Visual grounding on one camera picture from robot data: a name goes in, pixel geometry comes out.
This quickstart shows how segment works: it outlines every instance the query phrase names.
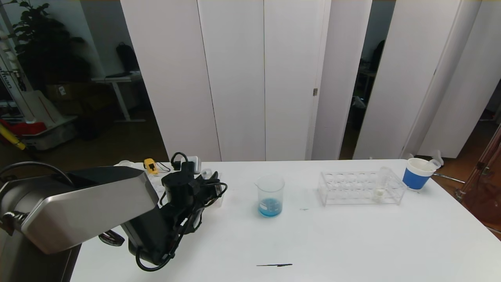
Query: glass beaker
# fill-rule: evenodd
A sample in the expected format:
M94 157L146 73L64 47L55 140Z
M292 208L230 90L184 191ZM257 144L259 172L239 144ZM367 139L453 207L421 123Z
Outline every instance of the glass beaker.
M280 175L270 174L259 178L255 185L258 187L258 210L264 217L274 217L282 212L284 201L285 181Z

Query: robotic arm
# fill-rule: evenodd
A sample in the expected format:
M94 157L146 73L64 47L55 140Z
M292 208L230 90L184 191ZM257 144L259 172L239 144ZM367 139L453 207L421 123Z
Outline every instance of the robotic arm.
M7 181L0 189L0 227L6 231L0 230L0 281L67 281L81 243L118 225L141 269L165 266L183 236L200 226L204 209L226 191L221 186L227 187L217 172L208 180L195 178L194 162L173 160L178 171L162 178L169 200L163 206L146 173L129 167ZM145 267L141 259L157 267Z

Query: white table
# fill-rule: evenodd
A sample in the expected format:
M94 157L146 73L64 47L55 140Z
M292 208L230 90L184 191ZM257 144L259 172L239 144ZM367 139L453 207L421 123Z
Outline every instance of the white table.
M207 210L176 257L157 272L140 270L126 244L85 243L72 281L500 281L501 243L433 180L407 191L400 206L324 208L320 171L390 167L405 160L203 163L223 173L222 207ZM253 182L267 173L286 180L283 212L257 212ZM118 227L114 229L123 236ZM292 263L291 266L256 266Z
M126 76L121 76L121 77L96 77L93 78L92 81L97 82L97 83L111 83L113 86L113 90L115 91L115 95L117 95L118 99L118 104L120 105L120 109L122 110L122 113L124 114L125 120L118 120L118 121L125 121L125 122L131 122L131 121L146 121L144 119L131 119L129 115L129 111L127 110L127 106L125 105L124 98L122 96L122 92L120 92L120 87L118 87L118 83L123 83L123 82L133 82L137 80L141 80L143 77L141 74L130 74Z

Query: blue cup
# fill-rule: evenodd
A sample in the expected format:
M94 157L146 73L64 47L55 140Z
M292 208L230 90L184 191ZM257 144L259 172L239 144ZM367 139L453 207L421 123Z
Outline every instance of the blue cup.
M436 169L426 169L427 160L411 158L407 161L403 182L412 190L421 190Z

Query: black cable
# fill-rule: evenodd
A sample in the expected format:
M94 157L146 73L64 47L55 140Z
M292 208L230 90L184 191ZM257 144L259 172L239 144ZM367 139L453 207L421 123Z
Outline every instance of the black cable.
M163 202L163 198L165 198L165 196L167 196L167 193L165 191L163 191L162 197L160 197L160 206L164 206L164 204L162 204L162 202Z
M182 152L176 152L172 155L172 158L170 159L170 164L174 166L174 159L176 158L177 155L181 155L186 162L188 162L188 157L182 153Z
M202 224L203 209L205 209L207 207L210 207L212 204L214 204L226 192L226 190L228 189L228 184L222 183L222 182L207 184L207 185L204 185L204 187L211 187L211 186L217 186L217 185L224 185L225 186L224 190L222 190L221 193L219 195L217 195L216 198L214 198L213 200L211 200L208 204L206 204L206 205L200 207L199 209L197 209L196 211L192 211L192 213L190 213L190 215L187 217L187 219L185 221L185 225L183 226L183 230L181 231L181 233L179 235L179 238L177 239L177 241L174 244L174 246L172 247L172 249L167 253L167 258L165 259L165 261L163 261L160 265L158 265L156 267L146 267L146 266L144 266L141 263L141 247L137 248L137 250L136 250L136 264L137 264L137 266L140 269L142 269L144 271L148 271L148 272L157 271L157 270L163 268L170 261L170 259L172 258L172 254L177 250L177 247L179 246L179 243L181 242L181 239L183 238L183 236L185 235L186 231L188 230L188 226L190 225L191 218L198 211L202 210L202 212L200 213L200 221L197 224L197 226L195 227L195 231L196 231L200 227L200 225ZM162 197L160 198L160 203L162 202L162 199L165 197L165 194L166 193L164 192L164 195L162 195Z
M71 179L68 177L68 175L66 173L64 173L63 171L61 171L60 169L56 168L55 166L46 164L46 163L40 163L40 162L35 162L35 161L19 162L19 163L8 165L8 166L4 167L2 170L0 170L0 176L3 173L5 173L6 171L9 171L9 170L12 170L15 168L19 168L19 167L25 167L25 166L41 166L41 167L48 168L48 169L52 170L53 172L61 175L72 187L75 187L75 184L73 183L73 181L71 181Z
M221 198L221 196L226 192L226 190L228 190L228 184L223 183L223 182L204 185L204 187L217 186L217 185L224 185L225 186L224 190L222 190L221 193L218 196L216 196L214 199L212 199L208 204L202 206L201 209L205 209L205 208L212 206L219 198Z
M165 168L165 169L162 169L163 171L165 171L165 172L170 172L170 168L168 168L168 167L167 167L166 165L164 165L163 163L159 163L159 162L157 162L157 164L158 164L158 165L160 165L160 166L163 166L163 167Z
M156 266L156 267L146 267L146 266L144 266L141 263L141 259L140 259L141 258L141 254L140 254L141 253L141 247L138 247L137 250L136 250L136 264L137 264L137 266L140 269L142 269L144 271L148 271L148 272L157 271L157 270L161 269L162 267L164 267L170 261L170 259L172 258L172 254L174 252L176 252L177 247L179 246L179 243L181 242L181 239L183 238L184 234L188 230L188 225L189 225L189 222L190 222L192 216L193 216L193 214L190 214L188 216L188 218L186 219L186 221L184 223L185 225L183 226L183 231L179 235L179 238L177 239L177 241L174 244L174 246L172 247L172 249L167 253L167 258L165 259L164 262L162 262L159 266Z

